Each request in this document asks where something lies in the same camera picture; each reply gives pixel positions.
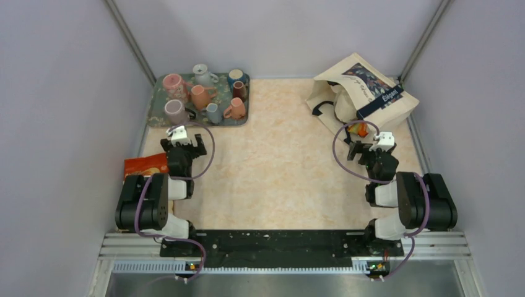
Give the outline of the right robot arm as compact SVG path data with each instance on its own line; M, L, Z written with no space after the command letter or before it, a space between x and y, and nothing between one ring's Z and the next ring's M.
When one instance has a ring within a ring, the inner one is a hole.
M381 254L388 241L417 231L447 231L458 221L458 211L440 174L398 171L393 149L373 148L361 141L350 143L348 160L360 155L358 164L367 171L365 199L372 207L396 209L384 218L369 221L363 247L371 255Z

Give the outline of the salmon mug front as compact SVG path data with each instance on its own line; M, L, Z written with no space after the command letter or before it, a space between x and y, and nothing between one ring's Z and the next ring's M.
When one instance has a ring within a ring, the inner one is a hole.
M235 97L230 101L230 105L223 112L225 119L243 119L246 116L246 106L240 97Z

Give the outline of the light blue mug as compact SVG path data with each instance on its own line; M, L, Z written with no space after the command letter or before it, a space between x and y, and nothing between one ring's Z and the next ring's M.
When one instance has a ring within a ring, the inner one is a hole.
M204 114L212 124L218 125L222 122L222 112L215 103L209 103L204 110Z

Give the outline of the lilac mug black handle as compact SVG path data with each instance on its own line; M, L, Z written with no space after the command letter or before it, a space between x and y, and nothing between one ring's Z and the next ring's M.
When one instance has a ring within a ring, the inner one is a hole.
M185 107L180 100L170 100L164 106L164 113L169 122L173 125L179 125L196 119L196 113Z

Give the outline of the dark brown mug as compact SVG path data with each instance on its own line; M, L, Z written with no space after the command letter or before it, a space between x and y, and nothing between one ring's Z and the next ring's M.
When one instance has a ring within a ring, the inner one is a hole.
M248 98L248 89L242 81L235 81L232 85L232 96L233 98L239 98L242 102L245 102Z

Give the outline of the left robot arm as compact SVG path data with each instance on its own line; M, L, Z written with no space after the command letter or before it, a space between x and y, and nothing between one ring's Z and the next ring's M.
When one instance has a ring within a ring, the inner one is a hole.
M162 139L167 173L132 174L124 179L115 210L119 230L175 239L175 248L184 256L194 254L198 239L191 233L193 224L176 217L169 210L169 201L192 198L195 182L191 179L193 160L207 154L200 134L196 145L189 139Z

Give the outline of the salmon mug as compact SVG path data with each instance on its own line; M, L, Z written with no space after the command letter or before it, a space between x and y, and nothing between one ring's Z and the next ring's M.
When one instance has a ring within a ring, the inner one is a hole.
M212 98L217 95L215 87L203 87L202 85L195 85L190 90L191 102L198 111L204 110L209 103L212 103Z
M240 97L235 97L230 101L230 105L223 112L225 119L243 119L246 116L246 106Z

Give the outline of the grey white mug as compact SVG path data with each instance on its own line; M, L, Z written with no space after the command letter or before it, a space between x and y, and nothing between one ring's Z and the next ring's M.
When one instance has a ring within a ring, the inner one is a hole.
M203 87L213 87L219 81L217 75L211 73L206 64L196 64L193 67L195 83Z

